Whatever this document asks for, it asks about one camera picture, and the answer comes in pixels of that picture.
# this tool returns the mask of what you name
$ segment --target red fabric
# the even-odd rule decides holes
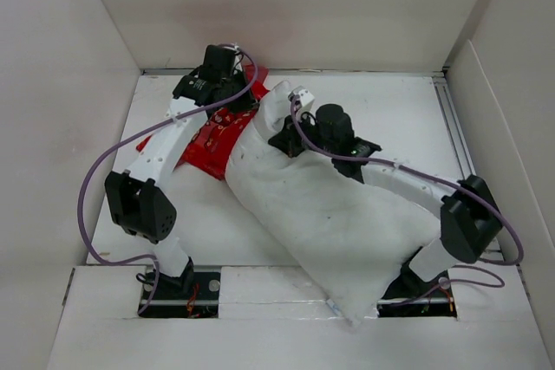
[[[245,66],[245,75],[247,80],[252,79],[254,75],[252,65]],[[264,87],[264,80],[267,75],[267,68],[258,69],[257,80],[251,89],[252,95],[257,100],[262,99],[269,91]],[[256,112],[256,109],[252,109],[234,114],[226,108],[220,108],[193,136],[176,167],[187,162],[216,179],[224,179],[225,166],[235,142]],[[137,145],[137,151],[142,151],[150,138],[148,136]]]

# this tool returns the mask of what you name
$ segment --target white cable tie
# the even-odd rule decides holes
[[[184,121],[182,119],[178,119],[177,116],[178,115],[175,113],[170,113],[170,119],[173,120],[173,123],[175,123],[179,127],[182,127],[184,124]]]
[[[401,166],[406,165],[408,163],[407,160],[400,161],[397,158],[393,159],[393,171],[397,171]]]

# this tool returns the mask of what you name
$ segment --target wire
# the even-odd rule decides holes
[[[251,81],[249,81],[249,83],[245,86],[245,88],[243,88],[241,91],[239,91],[235,95],[233,95],[231,97],[228,97],[227,99],[224,99],[222,101],[218,101],[216,103],[210,104],[208,106],[198,107],[198,108],[195,108],[195,109],[193,109],[189,112],[179,114],[176,117],[177,119],[184,119],[185,117],[190,117],[190,116],[192,116],[194,114],[197,114],[197,113],[205,112],[207,110],[212,110],[216,107],[222,107],[225,104],[230,103],[230,102],[238,99],[241,95],[243,95],[244,93],[249,91],[249,89],[251,89],[251,87],[254,85],[255,81],[257,80],[257,78],[258,78],[258,66],[257,66],[256,62],[252,60],[251,56],[247,52],[240,49],[238,46],[233,45],[233,44],[229,44],[229,43],[220,44],[219,46],[237,49],[239,52],[245,54],[245,56],[249,59],[249,61],[252,63],[252,66],[254,67],[254,75],[253,75]],[[90,183],[91,178],[93,177],[93,174],[98,169],[98,167],[101,165],[101,163],[104,161],[104,159],[106,159],[109,155],[111,155],[112,153],[114,153],[115,151],[120,149],[121,147],[137,140],[138,138],[140,138],[140,137],[142,137],[146,134],[149,134],[151,132],[159,130],[162,127],[166,127],[168,125],[171,125],[172,123],[173,123],[173,119],[167,119],[167,120],[161,121],[160,123],[157,123],[153,126],[150,126],[147,129],[145,129],[141,132],[138,132],[138,133],[128,137],[127,139],[122,140],[119,143],[116,143],[115,145],[111,146],[108,150],[106,150],[101,156],[98,157],[98,159],[88,169],[87,175],[85,175],[85,178],[84,178],[84,180],[82,182],[82,185],[81,185],[81,189],[79,190],[79,197],[77,199],[77,224],[79,226],[79,232],[81,234],[81,239],[84,242],[85,247],[87,247],[87,251],[90,253],[90,255],[98,263],[103,264],[105,266],[123,266],[123,265],[126,265],[126,264],[136,262],[138,260],[145,260],[145,259],[152,260],[152,262],[154,263],[155,274],[154,274],[153,289],[151,290],[150,295],[148,296],[147,302],[138,311],[138,314],[143,313],[150,306],[150,303],[151,303],[151,301],[153,300],[153,297],[154,297],[154,292],[156,291],[156,288],[158,287],[158,281],[160,279],[160,265],[158,263],[158,259],[156,258],[155,255],[152,255],[152,254],[133,256],[133,257],[129,257],[128,259],[120,260],[120,261],[109,261],[109,260],[106,260],[106,259],[102,258],[102,256],[100,256],[98,254],[98,252],[96,251],[95,247],[93,246],[90,238],[88,237],[87,228],[85,227],[85,215],[84,215],[85,194],[87,192],[87,188],[88,188],[88,185]]]
[[[453,312],[453,303],[451,302],[451,294],[447,292],[444,288],[440,287],[440,291],[447,297],[447,301],[449,302],[449,311]]]
[[[504,288],[505,287],[505,281],[503,280],[503,278],[495,273],[493,273],[491,270],[487,270],[484,268],[480,268],[478,266],[472,266],[470,264],[455,264],[453,266],[452,269],[472,269],[472,270],[477,270],[479,272],[485,273],[491,277],[494,277],[499,283],[487,283],[487,282],[480,282],[480,281],[475,281],[472,279],[447,279],[445,281],[442,281],[441,283],[437,283],[435,284],[432,288],[430,288],[429,290],[427,290],[426,292],[424,292],[421,295],[418,295],[415,298],[412,299],[407,299],[406,301],[402,301],[402,302],[396,302],[396,303],[390,303],[389,306],[390,307],[402,307],[405,305],[409,305],[415,301],[418,301],[422,298],[427,297],[428,295],[431,295],[432,293],[434,293],[437,289],[441,289],[442,285],[445,285],[445,283],[449,283],[449,284],[453,284],[453,283],[469,283],[471,285],[476,285],[476,286],[484,286],[486,288]]]
[[[195,285],[193,286],[193,295],[189,298],[189,301],[187,301],[186,305],[187,312],[189,313],[189,318],[191,318],[191,314],[193,313],[194,303],[197,301],[199,290],[200,285],[198,283],[195,283]]]
[[[299,124],[299,122],[297,120],[297,110],[295,109],[295,102],[299,99],[300,99],[300,97],[297,95],[293,98],[293,100],[291,100],[291,118],[293,119],[293,124],[295,125],[295,128],[297,129],[298,134],[301,136],[301,139],[314,152],[321,153],[322,155],[327,156],[329,158],[338,159],[338,160],[345,160],[345,161],[348,161],[348,162],[369,162],[369,163],[373,163],[373,164],[380,164],[380,165],[386,165],[386,166],[391,166],[391,167],[397,167],[399,170],[404,171],[406,173],[409,173],[413,176],[420,177],[420,178],[425,179],[427,181],[431,181],[431,182],[435,182],[435,183],[438,183],[438,184],[448,186],[449,188],[453,188],[456,191],[459,191],[459,192],[467,195],[468,197],[470,197],[471,199],[476,201],[478,204],[485,207],[489,212],[491,212],[501,222],[501,224],[503,224],[505,226],[505,228],[507,229],[507,231],[511,235],[511,238],[514,241],[514,244],[517,247],[517,256],[512,261],[489,260],[489,259],[485,259],[483,257],[481,257],[480,260],[484,263],[498,264],[498,265],[501,265],[501,266],[514,266],[514,265],[522,262],[522,259],[524,258],[524,248],[522,247],[522,243],[520,242],[519,235],[517,234],[517,232],[513,228],[513,226],[508,222],[508,220],[505,217],[503,217],[503,215],[495,207],[493,207],[493,205],[489,204],[484,198],[482,198],[482,197],[474,194],[473,192],[463,188],[459,184],[455,184],[455,182],[447,181],[446,179],[442,179],[442,178],[437,178],[437,177],[435,177],[433,175],[429,175],[425,172],[420,172],[420,171],[417,171],[413,168],[409,168],[407,166],[399,165],[396,162],[394,162],[393,160],[335,155],[334,153],[330,153],[330,152],[327,152],[327,151],[319,148],[318,146],[316,146],[314,143],[312,143],[310,141],[310,139],[306,136],[306,134],[304,134],[303,129],[301,128],[301,125]]]

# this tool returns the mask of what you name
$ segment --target white curved arm segment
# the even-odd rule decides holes
[[[196,106],[192,100],[179,97],[171,100],[166,116],[175,117],[194,108]],[[156,186],[164,191],[183,151],[206,120],[206,113],[202,112],[176,120],[160,129],[148,141],[139,157],[127,168],[129,176],[141,181],[153,179]]]
[[[398,194],[440,218],[441,199],[452,192],[394,167],[369,163],[361,166],[362,180]]]
[[[192,100],[185,97],[172,99],[166,117],[175,117],[196,108]],[[173,169],[180,160],[194,134],[206,123],[206,113],[197,113],[185,119],[176,120],[158,132],[148,141],[137,159],[127,168],[131,178],[147,181],[153,179],[156,186],[165,191]],[[180,245],[179,234],[170,235],[153,244],[160,272],[167,276],[181,276],[189,263],[189,256]]]

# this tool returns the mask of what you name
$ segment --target black bracket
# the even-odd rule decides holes
[[[104,188],[112,221],[127,234],[157,244],[172,230],[177,211],[153,179],[143,182],[128,173],[111,172]]]
[[[486,181],[476,175],[459,181],[462,188],[485,199],[499,210]],[[451,256],[464,263],[476,263],[502,228],[501,222],[486,207],[456,191],[442,199],[441,242]]]
[[[234,96],[247,85],[245,73],[234,71],[235,57],[236,53],[231,49],[208,45],[203,64],[181,78],[173,90],[173,98],[186,97],[202,107]],[[226,107],[232,113],[238,113],[251,110],[256,104],[252,91],[249,91]],[[217,108],[208,110],[208,119],[216,111]]]
[[[324,104],[318,108],[316,116],[302,114],[299,124],[312,143],[336,155],[367,158],[382,150],[379,145],[355,136],[349,115],[337,104]],[[281,132],[271,137],[268,144],[290,158],[296,158],[309,149],[298,134],[291,116],[285,118]],[[362,183],[361,166],[368,162],[332,159],[331,163],[343,176]]]

